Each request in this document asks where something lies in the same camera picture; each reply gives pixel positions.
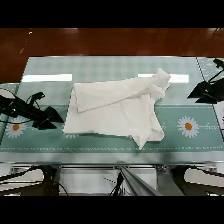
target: folded towel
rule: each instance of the folded towel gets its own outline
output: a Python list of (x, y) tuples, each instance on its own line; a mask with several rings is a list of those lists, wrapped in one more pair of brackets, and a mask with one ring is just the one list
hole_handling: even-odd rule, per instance
[(154, 104), (165, 97), (169, 79), (158, 69), (150, 78), (75, 83), (63, 131), (132, 136), (139, 149), (147, 141), (161, 141)]

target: wooden floor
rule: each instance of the wooden floor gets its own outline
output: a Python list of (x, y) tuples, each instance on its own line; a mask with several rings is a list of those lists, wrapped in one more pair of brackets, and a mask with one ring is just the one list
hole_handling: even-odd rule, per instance
[(224, 57), (223, 28), (0, 28), (0, 83), (19, 82), (28, 57)]

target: white flower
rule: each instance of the white flower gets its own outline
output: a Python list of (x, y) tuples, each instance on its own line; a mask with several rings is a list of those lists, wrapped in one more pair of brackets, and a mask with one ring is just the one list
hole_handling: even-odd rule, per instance
[[(21, 123), (24, 121), (25, 121), (24, 118), (17, 117), (17, 118), (11, 119), (10, 122)], [(18, 136), (23, 134), (23, 131), (26, 130), (26, 127), (27, 127), (27, 125), (25, 123), (23, 123), (23, 124), (7, 124), (6, 129), (5, 129), (6, 135), (8, 136), (8, 138), (17, 138)]]
[(64, 133), (64, 132), (63, 132), (63, 135), (64, 135), (66, 138), (70, 138), (70, 139), (72, 139), (72, 138), (77, 138), (77, 137), (79, 136), (79, 134), (69, 134), (69, 133)]
[(185, 135), (185, 137), (194, 138), (194, 136), (197, 136), (199, 133), (199, 127), (194, 118), (182, 117), (179, 119), (177, 127), (179, 131), (182, 131), (182, 135)]

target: green tablecloth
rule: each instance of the green tablecloth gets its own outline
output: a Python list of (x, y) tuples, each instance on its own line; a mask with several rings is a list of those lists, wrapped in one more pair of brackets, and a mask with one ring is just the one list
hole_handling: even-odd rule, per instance
[[(156, 103), (156, 114), (165, 132), (161, 142), (148, 142), (139, 151), (131, 138), (64, 134), (61, 124), (56, 124), (56, 130), (38, 131), (28, 123), (19, 127), (19, 133), (18, 127), (8, 124), (1, 143), (0, 160), (145, 164), (217, 161), (222, 155), (224, 161), (223, 139), (213, 107), (187, 99), (196, 84), (203, 80), (193, 57), (32, 57), (28, 60), (24, 76), (72, 74), (72, 81), (21, 82), (17, 95), (27, 99), (31, 94), (43, 91), (46, 97), (39, 101), (41, 107), (44, 109), (51, 105), (65, 119), (74, 82), (122, 80), (138, 74), (154, 74), (157, 68), (189, 76), (189, 82), (172, 83), (166, 97)], [(178, 122), (182, 122), (184, 127), (190, 123), (192, 130), (197, 126), (198, 133), (193, 133), (191, 138), (182, 135)]]

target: yellow flower center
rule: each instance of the yellow flower center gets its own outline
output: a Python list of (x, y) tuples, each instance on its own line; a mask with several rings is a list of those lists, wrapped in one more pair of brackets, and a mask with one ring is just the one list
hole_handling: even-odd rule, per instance
[(14, 125), (12, 126), (12, 130), (13, 130), (13, 131), (18, 131), (18, 130), (19, 130), (19, 124), (14, 124)]
[(186, 128), (187, 130), (191, 130), (191, 129), (192, 129), (192, 125), (191, 125), (190, 123), (186, 123), (186, 124), (185, 124), (185, 128)]

